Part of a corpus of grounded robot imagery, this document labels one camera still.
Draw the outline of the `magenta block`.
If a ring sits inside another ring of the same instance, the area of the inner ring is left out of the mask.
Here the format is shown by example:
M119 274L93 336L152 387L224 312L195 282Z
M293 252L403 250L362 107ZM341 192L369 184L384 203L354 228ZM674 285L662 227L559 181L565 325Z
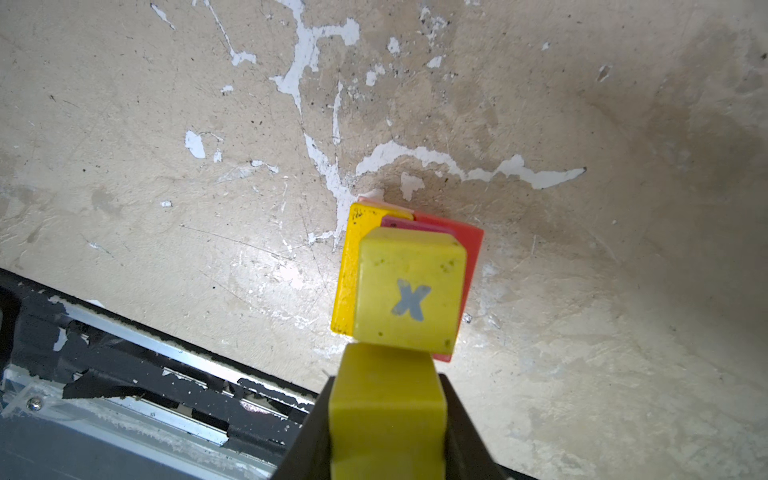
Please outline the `magenta block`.
M441 225L432 225L425 222L393 217L393 216L384 216L381 220L381 227L412 230L412 231L444 233L451 236L455 235L455 232L453 230Z

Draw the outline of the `olive small cube block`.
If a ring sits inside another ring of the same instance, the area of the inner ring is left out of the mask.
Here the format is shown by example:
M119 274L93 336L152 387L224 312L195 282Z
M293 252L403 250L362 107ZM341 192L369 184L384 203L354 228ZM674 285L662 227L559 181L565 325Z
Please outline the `olive small cube block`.
M467 252L452 235L378 227L362 238L353 338L453 354Z

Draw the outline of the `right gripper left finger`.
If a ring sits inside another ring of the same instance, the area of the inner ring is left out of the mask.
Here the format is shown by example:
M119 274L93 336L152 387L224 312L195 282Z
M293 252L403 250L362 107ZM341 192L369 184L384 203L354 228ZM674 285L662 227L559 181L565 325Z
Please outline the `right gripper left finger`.
M334 376L327 380L295 442L271 480L331 479L329 401L334 381Z

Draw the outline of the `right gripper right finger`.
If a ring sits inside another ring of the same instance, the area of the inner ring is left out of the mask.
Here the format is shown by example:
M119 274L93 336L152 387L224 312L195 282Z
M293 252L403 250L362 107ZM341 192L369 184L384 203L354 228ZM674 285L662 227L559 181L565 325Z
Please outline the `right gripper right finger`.
M445 374L439 379L447 401L445 464L448 480L504 480L508 476L493 460L469 414Z

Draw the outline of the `yellow arch block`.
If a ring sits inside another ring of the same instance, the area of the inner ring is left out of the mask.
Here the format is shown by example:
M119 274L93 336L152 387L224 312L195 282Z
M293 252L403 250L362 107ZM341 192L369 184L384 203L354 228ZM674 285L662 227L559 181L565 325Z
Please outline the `yellow arch block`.
M360 197L349 209L346 236L330 329L333 333L352 336L357 298L360 242L379 228L385 216L413 220L410 209Z

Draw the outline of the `red arch block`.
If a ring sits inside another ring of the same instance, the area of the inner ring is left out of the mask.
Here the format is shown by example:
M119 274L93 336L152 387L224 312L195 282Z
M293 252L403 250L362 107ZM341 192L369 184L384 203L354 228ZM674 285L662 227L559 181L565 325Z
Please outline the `red arch block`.
M479 249L482 244L483 232L481 229L470 226L468 224L447 220L442 217L428 215L422 212L414 212L413 220L429 223L432 225L441 225L441 226L450 228L455 232L454 237L466 249L467 262L466 262L466 270L465 270L462 304L461 304L461 310L460 310L460 316L459 316L459 324L460 324L461 316L464 312L464 307L467 303L470 285L471 285L472 277L474 274L474 269L477 263L477 257L479 255ZM453 354L450 356L433 355L433 354L431 355L434 358L439 359L441 361L450 361Z

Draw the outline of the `small yellow cube block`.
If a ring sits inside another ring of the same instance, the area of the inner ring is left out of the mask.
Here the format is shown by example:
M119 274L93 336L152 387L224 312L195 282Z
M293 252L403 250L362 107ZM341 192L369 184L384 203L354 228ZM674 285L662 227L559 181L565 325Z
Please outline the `small yellow cube block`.
M350 343L328 406L333 479L443 479L448 407L428 353Z

